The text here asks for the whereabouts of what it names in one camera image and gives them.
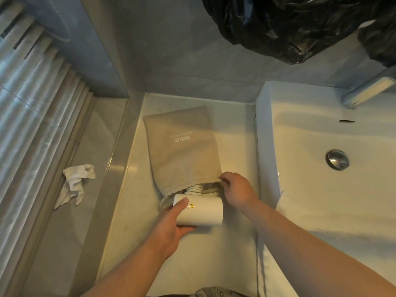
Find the person's right arm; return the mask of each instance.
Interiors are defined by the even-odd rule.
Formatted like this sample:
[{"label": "person's right arm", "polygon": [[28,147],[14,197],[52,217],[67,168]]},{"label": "person's right arm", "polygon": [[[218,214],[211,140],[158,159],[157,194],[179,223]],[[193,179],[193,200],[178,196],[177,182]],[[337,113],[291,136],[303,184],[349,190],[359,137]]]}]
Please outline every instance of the person's right arm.
[{"label": "person's right arm", "polygon": [[255,226],[300,297],[395,297],[396,287],[258,199],[239,174],[220,176],[227,201]]}]

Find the crumpled tissue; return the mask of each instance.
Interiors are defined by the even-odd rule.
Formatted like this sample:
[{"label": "crumpled tissue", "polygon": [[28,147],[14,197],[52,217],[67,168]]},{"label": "crumpled tissue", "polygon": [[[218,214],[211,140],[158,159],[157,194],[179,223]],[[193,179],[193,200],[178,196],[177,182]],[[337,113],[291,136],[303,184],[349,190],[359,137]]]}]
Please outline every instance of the crumpled tissue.
[{"label": "crumpled tissue", "polygon": [[95,179],[96,175],[93,171],[93,165],[79,165],[76,167],[69,167],[63,170],[66,176],[65,184],[62,187],[61,193],[56,200],[54,209],[66,204],[74,196],[77,196],[76,205],[78,205],[84,197],[82,189],[82,179],[89,178]]}]

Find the fabric pouch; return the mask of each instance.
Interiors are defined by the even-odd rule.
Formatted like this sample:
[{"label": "fabric pouch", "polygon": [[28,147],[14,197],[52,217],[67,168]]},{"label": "fabric pouch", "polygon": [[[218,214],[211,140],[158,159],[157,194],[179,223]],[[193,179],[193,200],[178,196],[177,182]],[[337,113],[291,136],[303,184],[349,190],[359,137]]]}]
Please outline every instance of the fabric pouch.
[{"label": "fabric pouch", "polygon": [[196,184],[216,191],[221,167],[206,106],[143,117],[154,181],[167,198]]}]

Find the sink drain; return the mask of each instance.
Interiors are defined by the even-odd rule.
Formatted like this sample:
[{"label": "sink drain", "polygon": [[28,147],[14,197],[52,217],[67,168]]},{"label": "sink drain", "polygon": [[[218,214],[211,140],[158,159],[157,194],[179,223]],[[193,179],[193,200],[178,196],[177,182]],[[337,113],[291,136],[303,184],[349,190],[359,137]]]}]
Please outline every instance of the sink drain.
[{"label": "sink drain", "polygon": [[327,152],[326,162],[330,168],[337,171],[342,171],[349,167],[348,156],[345,154],[345,152],[338,149],[333,149]]}]

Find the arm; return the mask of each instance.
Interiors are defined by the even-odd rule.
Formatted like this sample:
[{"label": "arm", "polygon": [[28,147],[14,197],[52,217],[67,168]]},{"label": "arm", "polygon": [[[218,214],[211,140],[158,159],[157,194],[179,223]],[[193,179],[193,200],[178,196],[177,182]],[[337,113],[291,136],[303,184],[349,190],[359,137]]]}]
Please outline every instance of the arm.
[{"label": "arm", "polygon": [[247,179],[230,172],[220,178],[228,202],[252,222],[299,296],[396,296],[379,274],[260,201]]},{"label": "arm", "polygon": [[176,226],[176,218],[186,208],[188,199],[161,211],[149,237],[126,259],[101,279],[83,297],[144,297],[164,261],[179,246],[181,237],[195,229]]}]

